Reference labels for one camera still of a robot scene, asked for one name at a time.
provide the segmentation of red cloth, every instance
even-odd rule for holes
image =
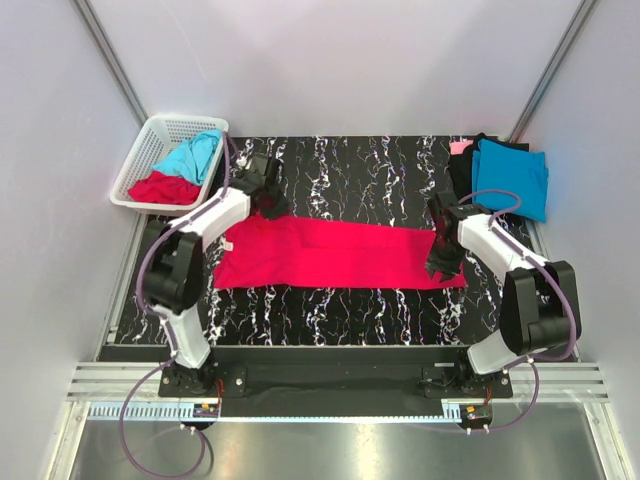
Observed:
[[[182,177],[153,171],[149,178],[136,182],[129,195],[136,202],[191,205],[200,195],[200,187]]]
[[[213,273],[216,288],[464,287],[462,274],[440,282],[425,270],[435,239],[431,230],[380,227],[292,216],[253,215],[227,231],[233,244]]]

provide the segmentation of laundry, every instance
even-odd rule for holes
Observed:
[[[230,228],[216,288],[265,285],[324,288],[440,289],[464,287],[462,273],[441,282],[425,262],[432,230],[253,215]]]
[[[144,180],[129,189],[136,202],[191,205],[200,194],[200,187],[181,177],[172,177],[161,172],[151,172]]]
[[[499,189],[515,193],[522,205],[514,213],[546,222],[549,170],[545,167],[544,153],[518,151],[487,139],[481,139],[478,147],[472,154],[473,191]],[[509,208],[514,202],[510,196],[499,193],[474,198],[474,203],[496,211]]]
[[[194,185],[202,186],[221,138],[220,130],[208,130],[197,134],[191,140],[183,140],[180,146],[153,169],[165,175],[182,177]]]
[[[449,156],[448,170],[453,184],[453,191],[458,199],[466,197],[472,191],[475,191],[473,190],[471,171],[473,164],[473,152],[479,149],[478,142],[483,139],[516,150],[529,151],[528,143],[501,142],[497,139],[487,138],[484,133],[479,133],[473,140],[451,142],[449,144],[451,155]]]

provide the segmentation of folded blue cloth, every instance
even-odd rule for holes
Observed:
[[[191,140],[183,140],[182,145],[174,149],[153,169],[165,175],[182,177],[194,185],[202,186],[221,138],[220,130],[209,130],[197,134]]]
[[[544,153],[531,153],[503,147],[487,139],[478,142],[473,152],[471,184],[474,192],[500,189],[515,193],[522,205],[514,213],[539,222],[546,222],[549,170],[544,166]],[[490,210],[502,210],[515,204],[508,195],[485,193],[474,203]]]

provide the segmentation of white laundry basket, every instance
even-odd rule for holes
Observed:
[[[207,178],[200,189],[200,195],[191,205],[166,205],[161,203],[135,202],[129,195],[129,189],[138,180],[151,175],[152,167],[164,160],[174,148],[185,139],[190,139],[206,130],[229,130],[226,120],[194,115],[154,115],[149,118],[140,130],[127,159],[118,174],[116,183],[111,189],[111,201],[116,205],[133,208],[140,213],[153,215],[180,216],[190,212],[205,201],[211,182],[222,157],[223,142],[213,154]]]

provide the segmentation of marble tabletop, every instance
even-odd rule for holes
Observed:
[[[245,155],[283,161],[282,185],[293,215],[408,228],[433,228],[427,200],[451,188],[449,142],[459,136],[279,137],[238,139]],[[530,247],[523,220],[502,226]],[[468,286],[406,289],[293,288],[218,290],[213,268],[221,242],[206,253],[198,309],[212,345],[472,344],[497,327],[502,287],[473,255]],[[129,285],[116,344],[166,343],[157,318],[138,309]]]

